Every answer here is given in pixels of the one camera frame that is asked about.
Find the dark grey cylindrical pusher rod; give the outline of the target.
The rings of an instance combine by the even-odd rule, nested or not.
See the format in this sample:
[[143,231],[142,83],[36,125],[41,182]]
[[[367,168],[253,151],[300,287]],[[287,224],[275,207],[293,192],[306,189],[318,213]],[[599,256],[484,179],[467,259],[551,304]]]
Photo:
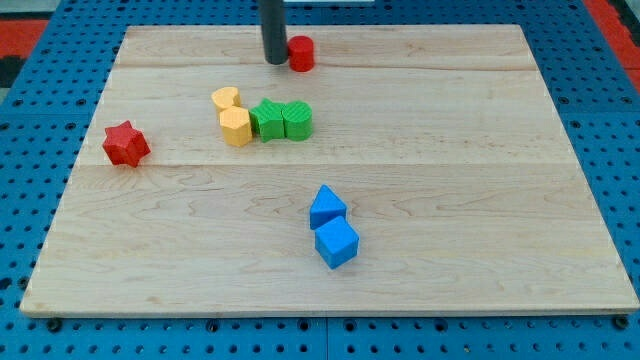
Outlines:
[[281,65],[288,59],[286,16],[283,0],[258,0],[265,60]]

